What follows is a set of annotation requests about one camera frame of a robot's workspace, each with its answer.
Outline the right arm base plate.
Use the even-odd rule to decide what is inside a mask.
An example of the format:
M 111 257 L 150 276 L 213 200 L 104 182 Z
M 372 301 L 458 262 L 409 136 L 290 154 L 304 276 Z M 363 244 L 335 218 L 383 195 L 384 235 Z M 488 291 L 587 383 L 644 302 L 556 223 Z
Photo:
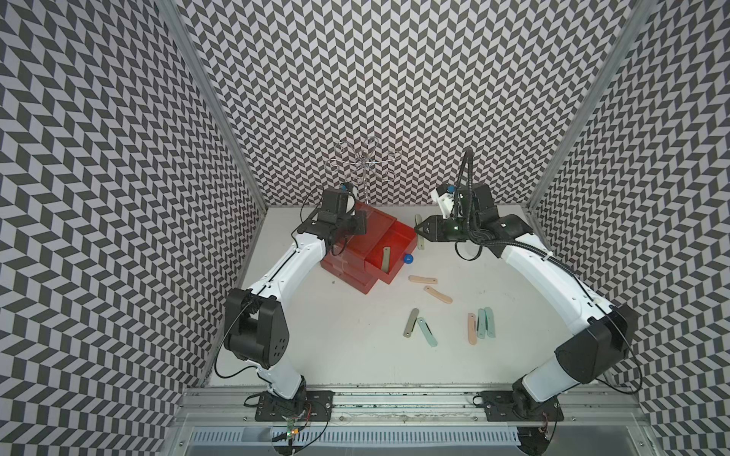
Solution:
M 489 422 L 562 422 L 565 416 L 556 397 L 538 403 L 524 391 L 481 391 L 481 408 Z

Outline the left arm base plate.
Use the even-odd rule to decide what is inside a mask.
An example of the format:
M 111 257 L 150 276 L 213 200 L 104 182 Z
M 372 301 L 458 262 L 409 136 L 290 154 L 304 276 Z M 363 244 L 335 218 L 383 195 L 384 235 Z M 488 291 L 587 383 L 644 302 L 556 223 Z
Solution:
M 255 410 L 256 422 L 298 421 L 328 422 L 331 419 L 335 393 L 320 391 L 299 391 L 293 399 L 283 399 L 264 391 Z

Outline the red top drawer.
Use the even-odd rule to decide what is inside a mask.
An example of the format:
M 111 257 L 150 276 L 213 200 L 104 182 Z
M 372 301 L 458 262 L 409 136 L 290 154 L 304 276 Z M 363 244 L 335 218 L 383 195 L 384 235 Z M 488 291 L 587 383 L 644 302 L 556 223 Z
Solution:
M 404 256 L 414 252 L 416 243 L 414 228 L 402 222 L 394 222 L 365 258 L 365 271 L 378 280 L 391 284 L 405 264 Z M 390 271 L 388 273 L 381 271 L 382 250 L 385 246 L 391 247 Z

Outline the red plastic drawer cabinet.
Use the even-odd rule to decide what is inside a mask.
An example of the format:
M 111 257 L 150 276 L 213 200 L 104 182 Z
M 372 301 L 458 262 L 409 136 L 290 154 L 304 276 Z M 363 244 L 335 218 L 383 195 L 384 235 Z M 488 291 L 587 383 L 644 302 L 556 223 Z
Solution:
M 328 254 L 321 260 L 321 267 L 366 295 L 379 280 L 376 273 L 371 273 L 366 268 L 367 258 L 374 253 L 376 245 L 386 236 L 397 219 L 365 203 L 356 203 L 355 210 L 365 213 L 366 234 L 348 237 L 347 245 L 343 242 L 338 243 L 335 246 L 338 255 Z

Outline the olive folding knife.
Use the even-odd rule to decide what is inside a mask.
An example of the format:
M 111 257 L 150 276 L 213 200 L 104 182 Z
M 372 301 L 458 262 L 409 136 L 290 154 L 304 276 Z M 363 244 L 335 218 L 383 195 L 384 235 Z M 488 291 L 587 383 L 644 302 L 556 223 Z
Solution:
M 385 246 L 382 250 L 382 261 L 381 261 L 381 271 L 383 273 L 388 273 L 390 271 L 390 258 L 391 258 L 391 247 Z
M 412 336 L 418 317 L 419 317 L 418 308 L 412 309 L 408 315 L 407 322 L 406 322 L 406 325 L 405 325 L 405 328 L 403 331 L 404 337 L 410 338 Z
M 421 231 L 420 231 L 420 227 L 423 222 L 424 222 L 424 220 L 420 214 L 416 214 L 414 216 L 414 231 L 416 232 L 418 250 L 425 249 L 425 239 L 422 236 Z

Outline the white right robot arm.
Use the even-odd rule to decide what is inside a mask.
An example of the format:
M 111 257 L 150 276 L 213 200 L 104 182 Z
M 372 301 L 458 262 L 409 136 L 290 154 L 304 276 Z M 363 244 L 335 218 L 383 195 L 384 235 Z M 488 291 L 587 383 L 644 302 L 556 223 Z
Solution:
M 486 184 L 441 184 L 431 191 L 439 208 L 416 226 L 431 242 L 471 242 L 520 273 L 557 311 L 571 334 L 553 355 L 513 384 L 522 406 L 542 405 L 577 385 L 597 380 L 632 355 L 639 315 L 615 306 L 578 279 L 519 216 L 502 216 Z

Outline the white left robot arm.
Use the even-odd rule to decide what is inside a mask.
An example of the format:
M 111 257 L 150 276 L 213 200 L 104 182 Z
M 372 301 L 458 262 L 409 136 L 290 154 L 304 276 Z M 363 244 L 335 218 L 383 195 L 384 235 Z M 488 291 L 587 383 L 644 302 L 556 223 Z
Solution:
M 327 188 L 319 205 L 290 233 L 292 244 L 285 254 L 261 279 L 227 296 L 222 347 L 256 368 L 271 395 L 295 400 L 305 391 L 304 377 L 286 357 L 287 304 L 336 245 L 366 232 L 365 212 L 357 209 L 357 186 Z

